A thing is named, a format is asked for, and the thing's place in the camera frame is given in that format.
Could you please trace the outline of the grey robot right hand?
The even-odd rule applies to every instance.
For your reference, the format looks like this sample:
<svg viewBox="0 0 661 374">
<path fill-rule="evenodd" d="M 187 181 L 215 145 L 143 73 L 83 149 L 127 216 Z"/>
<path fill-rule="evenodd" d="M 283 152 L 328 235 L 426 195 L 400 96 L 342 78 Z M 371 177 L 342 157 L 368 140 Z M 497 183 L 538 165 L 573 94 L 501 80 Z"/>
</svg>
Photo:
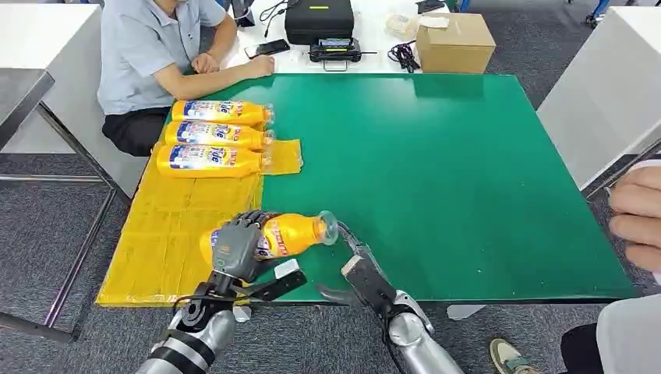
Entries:
<svg viewBox="0 0 661 374">
<path fill-rule="evenodd" d="M 362 243 L 342 221 L 338 221 L 338 235 L 343 238 L 354 255 L 367 257 L 368 245 Z M 316 284 L 316 289 L 327 302 L 356 307 L 366 305 L 362 297 L 355 292 L 355 289 L 351 289 L 350 291 L 331 289 L 324 284 Z"/>
</svg>

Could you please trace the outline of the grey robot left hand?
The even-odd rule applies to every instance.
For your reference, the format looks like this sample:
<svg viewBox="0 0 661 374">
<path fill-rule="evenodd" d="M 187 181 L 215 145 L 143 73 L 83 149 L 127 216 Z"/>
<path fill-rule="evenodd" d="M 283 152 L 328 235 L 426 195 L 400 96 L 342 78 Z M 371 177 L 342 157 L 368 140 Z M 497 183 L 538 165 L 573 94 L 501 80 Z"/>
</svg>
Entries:
<svg viewBox="0 0 661 374">
<path fill-rule="evenodd" d="M 211 269 L 228 277 L 247 283 L 254 282 L 278 263 L 275 259 L 257 259 L 258 241 L 262 229 L 279 213 L 251 210 L 238 213 L 218 230 L 216 241 L 211 245 Z"/>
</svg>

